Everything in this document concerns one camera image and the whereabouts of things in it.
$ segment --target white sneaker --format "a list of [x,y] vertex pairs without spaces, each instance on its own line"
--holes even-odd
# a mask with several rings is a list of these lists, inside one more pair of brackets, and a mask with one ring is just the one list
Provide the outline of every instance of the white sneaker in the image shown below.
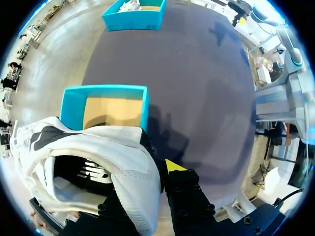
[[142,129],[131,126],[73,131],[49,117],[14,131],[10,147],[24,185],[47,211],[97,215],[114,186],[138,232],[152,235],[160,178],[141,136]]

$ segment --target cyan box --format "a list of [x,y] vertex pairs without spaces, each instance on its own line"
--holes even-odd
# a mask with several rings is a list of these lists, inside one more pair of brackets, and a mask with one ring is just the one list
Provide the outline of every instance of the cyan box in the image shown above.
[[157,6],[159,10],[118,12],[123,3],[128,1],[118,0],[105,11],[102,17],[108,31],[159,30],[161,28],[166,0],[139,0],[140,6]]
[[146,86],[87,85],[66,88],[60,112],[60,120],[66,127],[72,130],[83,129],[84,111],[88,97],[142,100],[139,127],[147,130],[150,99]]

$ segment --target person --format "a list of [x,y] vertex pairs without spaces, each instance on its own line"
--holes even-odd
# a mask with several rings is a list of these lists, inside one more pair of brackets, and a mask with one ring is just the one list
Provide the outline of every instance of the person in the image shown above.
[[12,69],[14,69],[14,68],[22,69],[21,64],[18,64],[18,63],[14,62],[14,61],[9,63],[8,67],[11,67]]
[[1,80],[1,84],[3,86],[3,88],[10,88],[13,89],[14,91],[16,90],[16,87],[18,85],[18,82],[13,81],[11,79],[8,79],[7,77],[4,78],[3,80]]
[[[65,212],[51,211],[49,213],[63,225],[66,225],[67,219],[72,220],[73,222],[76,222],[79,218],[78,211],[65,211]],[[40,229],[41,227],[43,227],[44,229],[50,231],[47,224],[39,217],[39,215],[36,214],[35,211],[31,213],[30,220],[34,223],[35,228]]]
[[22,35],[20,35],[19,38],[22,42],[24,42],[25,44],[29,44],[30,46],[32,46],[34,48],[38,48],[38,46],[39,46],[39,43],[36,42],[36,40],[34,40],[32,38],[31,34],[22,34]]
[[299,137],[299,133],[297,130],[297,127],[294,124],[288,124],[278,121],[277,125],[274,129],[265,129],[263,133],[256,132],[257,135],[263,135],[267,138],[271,139],[271,143],[273,145],[281,145],[282,144],[282,137],[286,137],[289,139],[295,139]]
[[0,127],[2,127],[2,128],[7,128],[8,126],[9,126],[9,127],[12,127],[11,122],[7,123],[7,122],[5,122],[4,120],[0,119]]
[[230,0],[228,1],[227,5],[238,13],[232,21],[233,27],[236,27],[237,23],[242,17],[246,19],[252,10],[252,7],[243,0]]

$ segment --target screw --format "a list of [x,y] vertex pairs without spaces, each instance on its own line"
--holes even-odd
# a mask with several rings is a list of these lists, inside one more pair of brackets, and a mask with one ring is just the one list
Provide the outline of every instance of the screw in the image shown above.
[[101,211],[104,211],[104,210],[107,209],[107,206],[104,205],[104,204],[99,204],[99,205],[97,206],[97,209],[98,209],[98,210],[101,210]]
[[256,227],[253,231],[254,235],[260,235],[262,232],[262,229],[260,227]]
[[199,185],[194,185],[192,188],[193,188],[194,190],[199,190],[199,189],[200,189],[200,186],[199,186]]
[[180,217],[185,217],[185,216],[188,216],[188,213],[187,213],[186,210],[180,210],[180,211],[179,211],[179,216],[180,216]]
[[207,205],[207,210],[214,210],[214,209],[215,209],[215,205],[213,204]]
[[244,217],[244,224],[249,225],[252,223],[252,218],[250,216]]

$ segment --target cable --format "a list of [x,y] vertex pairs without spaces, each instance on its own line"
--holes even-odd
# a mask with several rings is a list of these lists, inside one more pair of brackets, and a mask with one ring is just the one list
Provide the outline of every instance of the cable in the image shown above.
[[298,190],[295,190],[294,192],[286,195],[284,198],[280,199],[277,203],[274,203],[274,207],[277,208],[279,205],[281,205],[286,199],[292,197],[294,194],[297,194],[297,193],[302,193],[303,192],[303,188],[301,189],[298,189]]
[[305,115],[305,138],[306,138],[306,178],[308,177],[309,174],[309,142],[308,142],[308,137],[307,133],[309,130],[310,126],[310,121],[309,121],[309,111],[307,109],[307,103],[304,104],[304,115]]
[[259,26],[263,31],[265,31],[267,34],[270,34],[270,35],[272,35],[272,36],[277,36],[277,34],[273,34],[273,33],[270,33],[270,32],[267,32],[266,30],[264,30],[264,29],[261,27],[260,23],[257,22],[257,24],[258,24],[258,26]]

